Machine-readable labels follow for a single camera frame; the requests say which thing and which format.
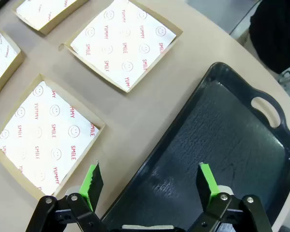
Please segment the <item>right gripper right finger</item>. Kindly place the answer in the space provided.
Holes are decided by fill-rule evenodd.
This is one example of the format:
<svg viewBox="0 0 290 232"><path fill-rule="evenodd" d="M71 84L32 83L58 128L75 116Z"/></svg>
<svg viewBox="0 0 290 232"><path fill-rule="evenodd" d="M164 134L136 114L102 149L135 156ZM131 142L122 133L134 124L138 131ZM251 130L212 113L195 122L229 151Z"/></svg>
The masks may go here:
<svg viewBox="0 0 290 232"><path fill-rule="evenodd" d="M208 164L198 166L196 186L203 212L190 232L216 232L221 224L231 224L236 232L271 232L272 226L256 195L242 199L219 190Z"/></svg>

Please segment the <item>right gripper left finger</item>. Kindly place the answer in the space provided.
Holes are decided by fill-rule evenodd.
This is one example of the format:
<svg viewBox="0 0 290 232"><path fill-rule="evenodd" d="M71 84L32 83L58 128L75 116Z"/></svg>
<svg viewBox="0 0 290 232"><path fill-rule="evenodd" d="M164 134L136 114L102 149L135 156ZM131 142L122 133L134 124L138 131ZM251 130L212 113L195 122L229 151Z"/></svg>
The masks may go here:
<svg viewBox="0 0 290 232"><path fill-rule="evenodd" d="M77 192L60 200L47 195L40 198L26 231L63 232L74 223L82 232L104 231L104 224L95 214L102 187L99 164L91 165Z"/></svg>

